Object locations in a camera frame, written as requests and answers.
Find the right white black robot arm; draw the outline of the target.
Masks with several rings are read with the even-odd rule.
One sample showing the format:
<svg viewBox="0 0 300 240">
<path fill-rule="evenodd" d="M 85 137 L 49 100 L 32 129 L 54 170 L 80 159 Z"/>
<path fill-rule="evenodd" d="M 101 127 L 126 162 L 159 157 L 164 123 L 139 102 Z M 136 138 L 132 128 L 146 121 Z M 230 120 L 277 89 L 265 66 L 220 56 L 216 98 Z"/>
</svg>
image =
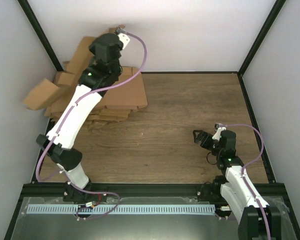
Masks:
<svg viewBox="0 0 300 240">
<path fill-rule="evenodd" d="M 226 200 L 238 222 L 240 240 L 282 239 L 281 213 L 259 194 L 244 163 L 237 156 L 235 132 L 215 125 L 215 133 L 203 130 L 192 132 L 194 142 L 216 157 L 216 165 L 222 172 L 212 182 L 213 198 Z"/>
</svg>

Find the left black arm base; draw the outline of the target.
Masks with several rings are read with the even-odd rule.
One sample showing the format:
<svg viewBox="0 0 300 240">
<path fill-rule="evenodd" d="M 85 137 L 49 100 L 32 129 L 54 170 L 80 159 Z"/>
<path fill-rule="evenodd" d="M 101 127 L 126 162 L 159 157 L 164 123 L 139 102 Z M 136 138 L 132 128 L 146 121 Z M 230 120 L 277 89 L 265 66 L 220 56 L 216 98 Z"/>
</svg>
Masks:
<svg viewBox="0 0 300 240">
<path fill-rule="evenodd" d="M 106 195 L 103 194 L 91 194 L 77 190 L 72 185 L 64 183 L 63 187 L 63 201 L 74 202 L 74 203 L 87 203 L 87 202 L 104 202 L 107 199 Z M 84 188 L 85 191 L 90 192 L 107 192 L 108 188 L 103 184 L 89 182 Z"/>
</svg>

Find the brown cardboard box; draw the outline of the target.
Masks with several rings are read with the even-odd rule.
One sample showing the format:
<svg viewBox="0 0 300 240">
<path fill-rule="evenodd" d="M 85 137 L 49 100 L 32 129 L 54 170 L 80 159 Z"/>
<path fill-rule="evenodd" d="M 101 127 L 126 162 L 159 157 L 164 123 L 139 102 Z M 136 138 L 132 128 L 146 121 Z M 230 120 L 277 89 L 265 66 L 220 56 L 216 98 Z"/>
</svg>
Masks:
<svg viewBox="0 0 300 240">
<path fill-rule="evenodd" d="M 116 28 L 109 28 L 101 35 L 116 34 L 115 30 Z M 79 97 L 84 96 L 84 99 L 80 101 L 81 105 L 95 106 L 122 74 L 120 58 L 111 62 L 102 62 L 89 51 L 90 44 L 97 37 L 84 36 L 65 70 L 58 71 L 54 80 L 43 79 L 26 95 L 22 103 L 30 110 L 45 109 L 58 100 L 70 87 L 75 86 L 70 100 L 71 104 L 74 105 Z"/>
</svg>

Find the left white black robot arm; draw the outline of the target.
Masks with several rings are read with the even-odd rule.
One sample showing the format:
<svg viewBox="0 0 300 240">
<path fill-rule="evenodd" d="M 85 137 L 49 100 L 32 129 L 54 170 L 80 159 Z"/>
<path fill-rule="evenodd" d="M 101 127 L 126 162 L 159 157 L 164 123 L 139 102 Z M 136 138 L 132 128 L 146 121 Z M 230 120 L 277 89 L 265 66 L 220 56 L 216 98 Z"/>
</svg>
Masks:
<svg viewBox="0 0 300 240">
<path fill-rule="evenodd" d="M 90 112 L 118 81 L 122 73 L 119 61 L 121 51 L 129 41 L 127 34 L 106 33 L 90 44 L 88 49 L 93 56 L 79 77 L 68 106 L 54 127 L 36 139 L 43 151 L 40 160 L 50 157 L 70 183 L 76 186 L 74 195 L 81 202 L 87 202 L 91 198 L 92 189 L 87 186 L 90 179 L 81 165 L 83 154 L 73 145 Z"/>
</svg>

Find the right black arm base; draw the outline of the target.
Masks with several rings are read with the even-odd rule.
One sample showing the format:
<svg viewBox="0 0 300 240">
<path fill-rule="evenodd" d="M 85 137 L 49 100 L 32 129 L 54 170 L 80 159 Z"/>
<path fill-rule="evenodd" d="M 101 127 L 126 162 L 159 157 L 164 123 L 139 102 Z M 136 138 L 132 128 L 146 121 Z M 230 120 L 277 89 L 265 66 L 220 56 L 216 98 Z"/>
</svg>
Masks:
<svg viewBox="0 0 300 240">
<path fill-rule="evenodd" d="M 221 185 L 228 181 L 223 175 L 218 175 L 212 182 L 205 182 L 197 189 L 197 200 L 210 204 L 224 204 L 226 200 L 221 195 Z"/>
</svg>

